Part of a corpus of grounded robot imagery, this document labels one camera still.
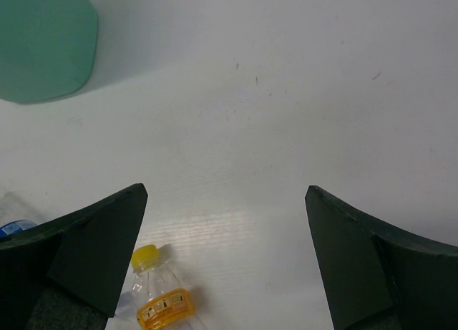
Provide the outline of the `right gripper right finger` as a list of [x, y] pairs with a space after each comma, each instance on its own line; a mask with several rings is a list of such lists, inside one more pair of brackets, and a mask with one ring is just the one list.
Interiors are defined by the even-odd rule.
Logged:
[[311, 185], [308, 224], [335, 329], [456, 329], [457, 247]]

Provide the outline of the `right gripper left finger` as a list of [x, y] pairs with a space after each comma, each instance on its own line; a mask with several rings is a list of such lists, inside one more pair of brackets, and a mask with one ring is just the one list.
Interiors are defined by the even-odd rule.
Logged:
[[3, 329], [104, 329], [147, 205], [136, 183], [29, 230], [1, 237]]

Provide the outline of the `clear bottle blue label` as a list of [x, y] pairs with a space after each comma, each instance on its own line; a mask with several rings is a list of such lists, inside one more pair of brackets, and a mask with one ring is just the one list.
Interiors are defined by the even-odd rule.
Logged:
[[38, 213], [16, 193], [1, 196], [1, 237], [20, 233], [37, 226]]

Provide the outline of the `small bottle yellow cap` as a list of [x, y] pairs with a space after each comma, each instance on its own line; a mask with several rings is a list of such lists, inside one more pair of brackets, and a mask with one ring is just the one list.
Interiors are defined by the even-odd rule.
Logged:
[[150, 244], [132, 253], [132, 287], [121, 294], [115, 316], [141, 329], [206, 329], [191, 293], [160, 250]]

